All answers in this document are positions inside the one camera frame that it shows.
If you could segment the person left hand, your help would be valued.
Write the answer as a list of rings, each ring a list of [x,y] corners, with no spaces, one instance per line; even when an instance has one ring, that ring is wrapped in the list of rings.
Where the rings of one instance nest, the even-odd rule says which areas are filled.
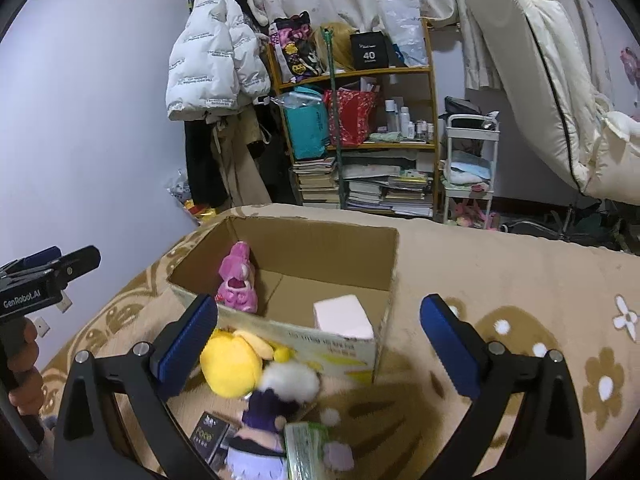
[[[9,392],[9,401],[23,416],[38,415],[44,401],[43,379],[35,367],[39,356],[36,339],[35,325],[26,318],[23,347],[8,361],[9,370],[22,378],[22,382]]]

